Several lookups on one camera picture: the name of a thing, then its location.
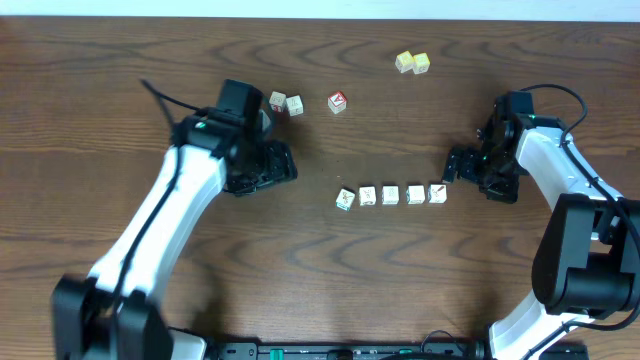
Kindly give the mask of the block with blue side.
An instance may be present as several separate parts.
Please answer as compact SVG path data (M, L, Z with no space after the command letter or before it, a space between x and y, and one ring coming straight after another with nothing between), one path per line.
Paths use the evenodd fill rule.
M443 204L447 201L447 186L445 184L430 184L428 187L428 202Z

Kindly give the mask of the white block green Z side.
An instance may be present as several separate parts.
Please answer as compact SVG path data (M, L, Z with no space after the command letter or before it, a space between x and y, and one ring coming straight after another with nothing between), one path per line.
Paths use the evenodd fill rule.
M425 187L423 185L409 185L406 191L408 205L423 204L426 200Z

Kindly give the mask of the white block red U side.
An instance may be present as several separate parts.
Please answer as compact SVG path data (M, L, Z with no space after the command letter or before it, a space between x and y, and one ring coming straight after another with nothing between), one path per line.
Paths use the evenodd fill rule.
M384 185L382 187L382 204L397 205L400 200L400 191L397 185Z

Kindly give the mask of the white block yellow W side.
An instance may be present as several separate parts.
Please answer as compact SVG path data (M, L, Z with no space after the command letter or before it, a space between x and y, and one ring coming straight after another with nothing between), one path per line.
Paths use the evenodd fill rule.
M358 189L360 206L374 206L377 202L376 187L362 186Z

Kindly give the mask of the white block green 4 side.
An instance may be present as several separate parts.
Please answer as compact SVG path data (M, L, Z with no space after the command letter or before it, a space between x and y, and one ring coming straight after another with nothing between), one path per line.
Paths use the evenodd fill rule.
M342 188L336 198L336 207L344 211L349 211L352 207L356 195L354 192Z

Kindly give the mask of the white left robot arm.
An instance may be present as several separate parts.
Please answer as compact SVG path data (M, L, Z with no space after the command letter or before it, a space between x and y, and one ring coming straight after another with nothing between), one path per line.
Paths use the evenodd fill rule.
M52 297L58 359L211 359L215 346L165 324L161 303L196 223L221 193L244 196L296 178L289 147L263 110L201 109L173 128L159 175L129 225L86 279Z

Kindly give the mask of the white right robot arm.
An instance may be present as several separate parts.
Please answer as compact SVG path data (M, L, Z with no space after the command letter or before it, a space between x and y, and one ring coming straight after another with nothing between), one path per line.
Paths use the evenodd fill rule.
M494 115L478 149L454 147L443 181L465 179L513 203L531 176L552 214L533 260L532 289L488 331L488 359L538 359L574 329L617 331L639 316L639 204L602 180L559 118Z

